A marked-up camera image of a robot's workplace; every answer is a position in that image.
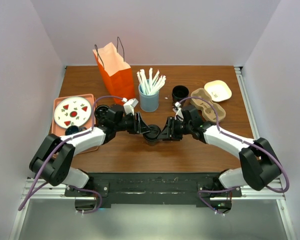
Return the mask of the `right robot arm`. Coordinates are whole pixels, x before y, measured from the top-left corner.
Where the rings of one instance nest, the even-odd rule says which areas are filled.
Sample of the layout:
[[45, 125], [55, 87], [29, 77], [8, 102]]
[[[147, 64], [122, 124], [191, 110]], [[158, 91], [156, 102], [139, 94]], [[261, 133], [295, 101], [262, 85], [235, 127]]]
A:
[[262, 190], [282, 174], [278, 159], [264, 138], [257, 140], [232, 134], [210, 121], [204, 121], [192, 105], [179, 108], [176, 116], [168, 117], [158, 139], [180, 141], [184, 135], [191, 135], [204, 144], [218, 147], [240, 161], [240, 167], [222, 171], [213, 183], [213, 192], [225, 196], [231, 188], [250, 186]]

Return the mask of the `orange paper bag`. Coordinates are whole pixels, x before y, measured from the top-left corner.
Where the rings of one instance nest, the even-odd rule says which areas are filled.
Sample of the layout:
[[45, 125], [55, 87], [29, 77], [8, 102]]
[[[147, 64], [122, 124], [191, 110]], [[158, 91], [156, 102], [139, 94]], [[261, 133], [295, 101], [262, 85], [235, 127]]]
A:
[[126, 98], [136, 97], [134, 78], [131, 66], [125, 60], [122, 41], [117, 37], [116, 44], [108, 43], [104, 47], [94, 46], [92, 50], [103, 83], [111, 96]]

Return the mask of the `single black cup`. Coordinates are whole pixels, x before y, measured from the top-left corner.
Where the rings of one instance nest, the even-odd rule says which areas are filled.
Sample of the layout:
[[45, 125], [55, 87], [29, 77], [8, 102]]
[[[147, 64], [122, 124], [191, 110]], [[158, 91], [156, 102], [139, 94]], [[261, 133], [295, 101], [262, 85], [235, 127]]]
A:
[[149, 146], [155, 146], [156, 144], [158, 144], [158, 140], [146, 140], [146, 143], [149, 145]]

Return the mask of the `black cup lid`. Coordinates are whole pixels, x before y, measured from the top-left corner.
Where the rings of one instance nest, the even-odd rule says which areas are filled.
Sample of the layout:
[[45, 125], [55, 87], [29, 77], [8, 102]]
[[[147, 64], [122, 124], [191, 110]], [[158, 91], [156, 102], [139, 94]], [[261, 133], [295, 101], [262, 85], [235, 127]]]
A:
[[158, 140], [158, 136], [161, 134], [161, 129], [156, 124], [149, 125], [150, 131], [143, 134], [143, 138], [148, 142], [155, 142]]

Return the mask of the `stack of black cups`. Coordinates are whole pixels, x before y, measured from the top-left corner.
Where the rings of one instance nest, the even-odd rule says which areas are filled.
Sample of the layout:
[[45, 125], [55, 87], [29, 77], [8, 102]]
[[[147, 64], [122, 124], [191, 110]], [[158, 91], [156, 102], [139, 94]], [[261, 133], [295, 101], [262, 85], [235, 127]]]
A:
[[177, 85], [172, 89], [172, 102], [176, 103], [189, 96], [189, 89], [184, 85]]

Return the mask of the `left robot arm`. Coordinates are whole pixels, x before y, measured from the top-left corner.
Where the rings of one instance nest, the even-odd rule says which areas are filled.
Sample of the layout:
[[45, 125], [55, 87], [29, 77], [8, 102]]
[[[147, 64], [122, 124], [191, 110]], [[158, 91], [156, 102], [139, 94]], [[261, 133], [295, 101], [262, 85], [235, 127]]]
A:
[[131, 106], [100, 105], [94, 116], [96, 125], [84, 131], [62, 137], [49, 134], [31, 160], [29, 169], [52, 186], [74, 186], [82, 196], [89, 196], [94, 184], [86, 172], [71, 166], [73, 157], [110, 142], [117, 132], [141, 135], [151, 130]]

